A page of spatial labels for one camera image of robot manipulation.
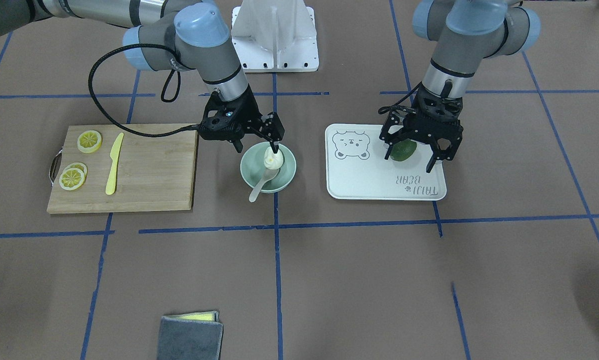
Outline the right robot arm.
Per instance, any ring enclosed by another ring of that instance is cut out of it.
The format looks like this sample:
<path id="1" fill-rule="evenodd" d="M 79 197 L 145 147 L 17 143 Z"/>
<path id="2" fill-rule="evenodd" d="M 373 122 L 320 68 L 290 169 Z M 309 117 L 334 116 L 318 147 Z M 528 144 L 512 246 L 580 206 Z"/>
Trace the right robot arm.
<path id="1" fill-rule="evenodd" d="M 123 53 L 142 71 L 172 75 L 195 70 L 210 92 L 200 123 L 179 132 L 198 132 L 206 141 L 231 142 L 254 134 L 279 149 L 285 128 L 276 112 L 260 113 L 222 14 L 212 0 L 0 0 L 0 37 L 49 18 L 92 19 L 126 29 L 123 45 L 91 68 L 90 96 L 99 105 L 94 73 L 109 57 Z"/>

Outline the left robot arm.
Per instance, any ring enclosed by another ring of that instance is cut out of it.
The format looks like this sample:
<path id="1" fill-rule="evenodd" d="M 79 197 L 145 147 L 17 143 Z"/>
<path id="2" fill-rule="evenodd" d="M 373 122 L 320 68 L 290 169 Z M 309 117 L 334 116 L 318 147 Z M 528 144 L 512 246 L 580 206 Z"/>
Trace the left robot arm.
<path id="1" fill-rule="evenodd" d="M 387 114 L 379 138 L 387 145 L 385 159 L 405 141 L 430 146 L 429 173 L 438 161 L 452 160 L 461 145 L 462 96 L 482 60 L 530 48 L 541 20 L 517 0 L 422 0 L 412 23 L 414 33 L 436 47 L 423 80 L 410 91 L 411 104 L 398 101 L 378 110 Z"/>

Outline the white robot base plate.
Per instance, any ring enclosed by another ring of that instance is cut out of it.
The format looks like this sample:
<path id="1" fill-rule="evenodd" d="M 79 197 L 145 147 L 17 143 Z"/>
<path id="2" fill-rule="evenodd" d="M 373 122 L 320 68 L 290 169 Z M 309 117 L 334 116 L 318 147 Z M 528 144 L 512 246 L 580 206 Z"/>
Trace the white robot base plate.
<path id="1" fill-rule="evenodd" d="M 232 43 L 246 73 L 320 66 L 314 9 L 303 0 L 244 0 L 231 14 Z"/>

